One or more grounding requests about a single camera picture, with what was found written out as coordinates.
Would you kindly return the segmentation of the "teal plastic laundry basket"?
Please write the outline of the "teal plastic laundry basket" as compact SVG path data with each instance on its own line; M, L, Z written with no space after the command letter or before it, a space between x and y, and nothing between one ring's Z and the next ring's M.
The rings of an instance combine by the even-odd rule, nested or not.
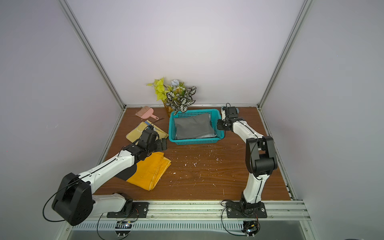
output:
M216 109L188 110L171 114L169 140L177 145L214 144L225 137L218 129L221 114Z

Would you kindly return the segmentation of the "pale yellow pillowcase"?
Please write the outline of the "pale yellow pillowcase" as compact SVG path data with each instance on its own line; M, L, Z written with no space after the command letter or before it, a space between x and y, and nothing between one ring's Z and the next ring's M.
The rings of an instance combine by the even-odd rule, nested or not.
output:
M161 130L158 126L153 125L150 121L141 122L135 129L129 132L126 135L126 139L133 143L135 140L139 139L142 135L142 132L148 127L154 126L154 130L159 134L160 139L166 139L169 134L165 131Z

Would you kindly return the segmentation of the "yellow cartoon pillowcase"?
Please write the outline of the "yellow cartoon pillowcase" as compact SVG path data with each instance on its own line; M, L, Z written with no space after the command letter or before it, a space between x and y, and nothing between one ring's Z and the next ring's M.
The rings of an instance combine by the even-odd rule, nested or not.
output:
M144 161L129 167L116 175L117 178L140 187L144 190L153 190L168 167L171 160L164 157L164 153L156 152Z

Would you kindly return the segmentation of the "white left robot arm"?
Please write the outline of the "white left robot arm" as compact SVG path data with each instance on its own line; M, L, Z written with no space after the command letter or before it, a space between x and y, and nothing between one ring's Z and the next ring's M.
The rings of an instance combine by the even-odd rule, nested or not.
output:
M122 147L109 160L75 175L63 177L58 191L51 197L52 209L71 226L77 226L89 216L112 213L114 217L129 217L133 213L133 199L124 193L95 195L107 181L136 166L152 153L167 149L167 140L161 139L153 127L146 128L132 144Z

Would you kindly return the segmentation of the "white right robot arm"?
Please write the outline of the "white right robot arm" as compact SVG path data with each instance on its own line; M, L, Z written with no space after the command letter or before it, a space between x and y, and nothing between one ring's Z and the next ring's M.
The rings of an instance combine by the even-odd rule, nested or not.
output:
M260 207L264 186L273 171L278 168L275 142L272 137L258 133L240 118L238 108L226 104L221 112L218 129L232 131L246 144L245 162L249 177L241 196L240 208L249 212Z

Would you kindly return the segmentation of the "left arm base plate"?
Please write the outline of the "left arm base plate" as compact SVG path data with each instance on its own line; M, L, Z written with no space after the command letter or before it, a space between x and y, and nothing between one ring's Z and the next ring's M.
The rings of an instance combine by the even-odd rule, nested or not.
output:
M146 218L148 210L148 202L126 202L119 212L108 212L107 218Z

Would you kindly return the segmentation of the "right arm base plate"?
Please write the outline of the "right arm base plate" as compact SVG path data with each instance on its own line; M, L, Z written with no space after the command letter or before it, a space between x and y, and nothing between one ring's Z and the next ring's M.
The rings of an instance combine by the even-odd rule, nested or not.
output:
M263 202L250 204L228 201L222 203L222 205L226 207L225 212L227 214L227 218L229 219L266 219L268 217L267 210Z

